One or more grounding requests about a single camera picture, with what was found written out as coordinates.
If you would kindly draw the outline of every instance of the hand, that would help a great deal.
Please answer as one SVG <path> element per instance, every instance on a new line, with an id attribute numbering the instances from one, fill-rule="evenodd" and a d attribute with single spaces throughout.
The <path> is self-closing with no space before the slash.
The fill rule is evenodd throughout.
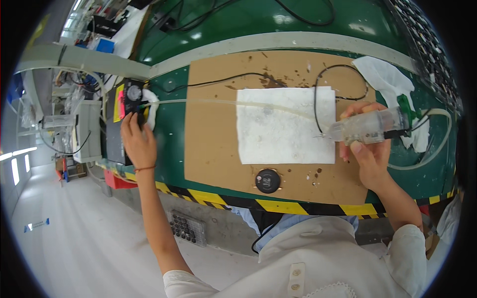
<path id="1" fill-rule="evenodd" d="M 340 117 L 346 118 L 354 114 L 385 109 L 387 108 L 380 103 L 356 102 L 348 106 Z M 391 140 L 368 145 L 354 141 L 351 143 L 350 149 L 359 163 L 359 178 L 366 188 L 378 192 L 392 181 L 387 171 L 389 154 L 391 152 Z M 347 161 L 349 158 L 349 149 L 343 142 L 340 142 L 340 157 L 344 161 Z"/>
<path id="2" fill-rule="evenodd" d="M 144 124 L 141 132 L 137 124 L 137 113 L 129 113 L 121 124 L 121 137 L 127 156 L 136 169 L 153 167 L 156 164 L 156 139 L 148 124 Z"/>

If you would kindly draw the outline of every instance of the red string bracelet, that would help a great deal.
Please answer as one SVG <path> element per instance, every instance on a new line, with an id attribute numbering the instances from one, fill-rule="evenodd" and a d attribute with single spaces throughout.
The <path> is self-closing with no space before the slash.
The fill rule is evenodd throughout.
<path id="1" fill-rule="evenodd" d="M 134 169 L 134 173 L 137 173 L 137 172 L 139 172 L 139 171 L 141 171 L 141 170 L 149 170 L 149 169 L 154 169 L 155 167 L 156 167 L 156 166 L 150 166 L 150 167 L 148 167 L 148 168 Z"/>

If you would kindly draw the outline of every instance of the black round sensor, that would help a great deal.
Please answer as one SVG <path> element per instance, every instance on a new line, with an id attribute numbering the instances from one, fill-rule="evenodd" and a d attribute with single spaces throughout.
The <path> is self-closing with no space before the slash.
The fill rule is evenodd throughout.
<path id="1" fill-rule="evenodd" d="M 261 170 L 255 177 L 255 185 L 265 193 L 274 193 L 280 187 L 280 176 L 272 169 Z"/>

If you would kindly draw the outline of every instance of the green workbench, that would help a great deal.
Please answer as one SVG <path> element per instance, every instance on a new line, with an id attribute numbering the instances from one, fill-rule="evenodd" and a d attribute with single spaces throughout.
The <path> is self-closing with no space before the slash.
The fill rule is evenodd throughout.
<path id="1" fill-rule="evenodd" d="M 195 1 L 192 2 L 196 7 L 192 4 L 191 6 L 188 6 L 187 2 L 184 6 L 184 22 L 193 19 L 209 9 L 206 4 L 197 4 Z M 322 18 L 323 20 L 329 17 L 329 11 L 326 10 L 326 6 L 319 1 L 303 0 L 294 5 L 291 4 L 291 1 L 289 2 L 292 10 L 309 20 L 317 21 L 316 15 L 319 15 L 319 18 Z M 168 11 L 175 3 L 175 1 L 166 3 L 164 7 L 161 8 L 161 11 Z M 293 17 L 288 17 L 289 14 L 273 0 L 242 0 L 212 14 L 205 22 L 203 22 L 203 24 L 192 31 L 169 31 L 167 34 L 159 31 L 158 28 L 153 28 L 148 31 L 147 28 L 153 24 L 151 21 L 151 18 L 155 13 L 155 8 L 153 7 L 152 13 L 149 15 L 149 19 L 145 26 L 143 40 L 138 46 L 139 51 L 136 55 L 136 60 L 148 65 L 154 65 L 193 48 L 220 40 L 257 33 L 276 32 L 277 30 L 319 31 L 348 35 L 373 41 L 407 54 L 404 39 L 401 37 L 397 26 L 393 23 L 393 19 L 383 3 L 377 0 L 336 0 L 334 1 L 334 5 L 337 11 L 335 21 L 331 25 L 319 27 L 309 26 L 296 19 L 290 21 L 290 18 Z M 352 29 L 350 24 L 358 21 L 364 21 L 366 23 L 366 31 Z M 190 38 L 191 36 L 198 35 L 200 35 L 200 38 Z M 343 51 L 303 50 L 324 52 L 351 58 L 358 58 L 361 56 L 356 53 Z M 416 108 L 445 109 L 445 105 L 433 96 L 432 91 L 425 87 L 415 74 L 412 74 L 403 68 L 400 68 L 400 71 L 410 78 L 415 86 L 415 91 L 411 93 L 411 96 Z M 152 79 L 150 81 L 151 90 L 158 96 L 159 100 L 183 99 L 187 97 L 187 89 L 182 89 L 173 93 L 165 93 L 155 85 L 164 87 L 169 81 L 173 81 L 175 85 L 182 85 L 187 84 L 187 80 L 188 66 L 181 67 Z M 376 92 L 376 99 L 378 102 L 384 104 L 384 100 L 379 92 Z M 251 202 L 262 202 L 262 200 L 289 202 L 280 198 L 253 195 L 186 180 L 184 178 L 183 163 L 185 109 L 185 103 L 171 103 L 160 105 L 158 112 L 156 113 L 156 127 L 154 129 L 154 134 L 158 140 L 159 150 L 155 177 L 156 181 L 166 185 L 166 187 L 163 187 L 162 189 L 164 192 L 188 199 L 189 197 L 194 197 L 188 190 L 198 190 L 210 194 L 218 194 L 220 197 L 225 198 L 224 201 L 227 205 L 233 205 L 233 202 L 238 202 L 238 205 L 248 207 L 254 207 L 254 204 L 247 203 L 247 199 Z M 431 136 L 434 135 L 431 150 L 436 149 L 439 146 L 446 130 L 446 117 L 434 116 L 430 118 L 429 133 Z M 393 179 L 413 199 L 415 199 L 419 205 L 435 203 L 453 194 L 455 185 L 454 168 L 456 132 L 456 119 L 454 118 L 452 131 L 446 146 L 444 146 L 438 156 L 427 165 L 410 171 L 388 169 Z M 423 154 L 415 153 L 412 148 L 406 149 L 400 139 L 394 139 L 392 141 L 390 163 L 394 165 L 407 166 L 415 164 L 422 158 L 422 155 Z M 131 166 L 125 167 L 119 164 L 114 164 L 106 159 L 104 159 L 101 164 L 104 167 L 113 168 L 119 173 L 133 173 L 133 168 Z M 379 199 L 371 191 L 368 191 L 366 203 L 366 205 L 373 204 L 374 209 L 372 211 L 363 209 L 351 212 L 347 212 L 344 208 L 341 209 L 345 214 L 356 213 L 357 215 L 382 214 L 385 212 L 384 208 L 382 208 L 382 205 L 379 203 Z M 323 207 L 323 214 L 342 214 L 342 212 L 339 211 L 340 209 L 338 209 L 338 212 L 335 212 L 335 209 L 333 208 L 330 211 L 330 206 L 328 204 L 300 202 L 300 205 L 306 210 L 305 214 L 320 213 L 319 211 L 316 211 L 317 208 L 320 209 L 320 206 Z"/>

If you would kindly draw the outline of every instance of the white machine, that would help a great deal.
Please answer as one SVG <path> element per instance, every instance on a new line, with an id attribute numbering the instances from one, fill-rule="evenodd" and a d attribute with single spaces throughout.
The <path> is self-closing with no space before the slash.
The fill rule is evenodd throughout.
<path id="1" fill-rule="evenodd" d="M 82 100 L 74 115 L 77 116 L 76 126 L 72 127 L 73 159 L 79 163 L 99 161 L 101 155 L 101 128 L 99 124 L 101 102 Z"/>

